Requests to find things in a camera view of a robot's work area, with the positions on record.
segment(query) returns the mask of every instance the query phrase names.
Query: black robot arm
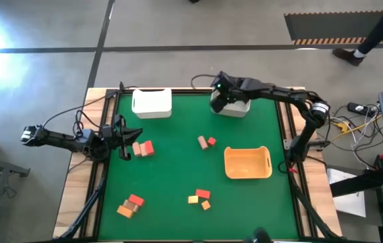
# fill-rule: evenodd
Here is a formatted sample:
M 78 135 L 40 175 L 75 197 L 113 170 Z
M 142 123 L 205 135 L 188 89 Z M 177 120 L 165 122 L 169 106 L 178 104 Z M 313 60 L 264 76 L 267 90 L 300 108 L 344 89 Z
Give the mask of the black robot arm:
M 229 103 L 237 101 L 247 103 L 249 100 L 259 98 L 294 104 L 305 119 L 303 132 L 292 140 L 287 151 L 287 159 L 294 163 L 305 160 L 310 138 L 316 128 L 325 124 L 329 114 L 328 103 L 312 91 L 281 88 L 253 78 L 232 77 L 224 72 L 216 76 L 211 86 L 214 89 L 213 92 L 218 93 L 210 102 L 212 109 L 217 113 Z
M 130 160 L 127 146 L 131 146 L 142 131 L 141 128 L 128 128 L 124 117 L 116 115 L 115 124 L 101 126 L 98 134 L 94 130 L 83 129 L 76 136 L 71 136 L 49 131 L 42 125 L 27 126 L 21 142 L 26 146 L 51 145 L 71 152 L 81 152 L 93 161 L 102 161 L 107 158 L 110 150 L 120 148 L 119 157 Z

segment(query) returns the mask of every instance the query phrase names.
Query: orange basket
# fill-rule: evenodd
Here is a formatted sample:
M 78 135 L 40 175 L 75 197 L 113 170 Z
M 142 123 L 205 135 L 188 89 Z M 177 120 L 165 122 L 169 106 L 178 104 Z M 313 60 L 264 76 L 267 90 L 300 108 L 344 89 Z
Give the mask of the orange basket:
M 272 174 L 270 151 L 265 147 L 225 149 L 226 176 L 231 179 L 264 179 Z

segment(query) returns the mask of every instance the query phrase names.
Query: concrete floor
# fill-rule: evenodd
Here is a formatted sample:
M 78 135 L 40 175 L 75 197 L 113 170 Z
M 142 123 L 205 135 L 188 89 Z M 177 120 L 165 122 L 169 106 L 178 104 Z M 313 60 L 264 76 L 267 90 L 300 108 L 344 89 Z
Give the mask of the concrete floor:
M 95 47 L 106 8 L 107 0 L 0 0 L 0 48 Z M 202 0 L 194 5 L 186 0 L 118 0 L 105 46 L 288 45 L 283 14 L 381 9 L 383 0 Z M 10 179 L 18 195 L 0 202 L 0 242 L 51 238 L 70 153 L 24 147 L 19 138 L 24 126 L 82 104 L 93 58 L 93 53 L 0 54 L 0 158 L 31 167 L 28 178 Z M 220 70 L 279 86 L 305 86 L 333 110 L 349 101 L 376 103 L 383 91 L 383 49 L 373 50 L 360 67 L 335 59 L 329 50 L 103 53 L 95 87 L 116 87 L 119 81 L 189 86 L 192 76 Z M 196 83 L 205 86 L 210 80 Z M 70 132 L 72 115 L 54 119 L 47 128 Z M 345 136 L 338 144 L 349 147 L 350 142 Z M 361 155 L 372 161 L 378 153 L 383 145 Z M 333 146 L 326 148 L 324 159 L 363 169 L 352 153 Z M 375 194 L 367 192 L 366 201 L 366 219 L 339 214 L 343 234 L 378 241 Z

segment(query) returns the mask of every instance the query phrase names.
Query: yellow and black striped mat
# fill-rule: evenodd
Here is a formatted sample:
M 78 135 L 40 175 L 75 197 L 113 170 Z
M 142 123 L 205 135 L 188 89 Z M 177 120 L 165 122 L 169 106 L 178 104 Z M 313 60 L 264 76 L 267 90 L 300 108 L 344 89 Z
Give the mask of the yellow and black striped mat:
M 285 20 L 294 45 L 359 44 L 382 15 L 383 11 L 287 13 Z

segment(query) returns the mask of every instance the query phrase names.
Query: sneaker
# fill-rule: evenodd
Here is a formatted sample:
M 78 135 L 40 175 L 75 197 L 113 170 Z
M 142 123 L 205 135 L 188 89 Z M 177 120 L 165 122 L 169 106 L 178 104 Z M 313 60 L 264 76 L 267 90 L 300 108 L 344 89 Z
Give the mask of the sneaker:
M 354 65 L 355 67 L 359 66 L 359 64 L 364 60 L 364 58 L 358 58 L 353 55 L 355 51 L 346 51 L 344 49 L 334 49 L 332 50 L 332 54 L 342 60 L 347 61 L 348 63 Z

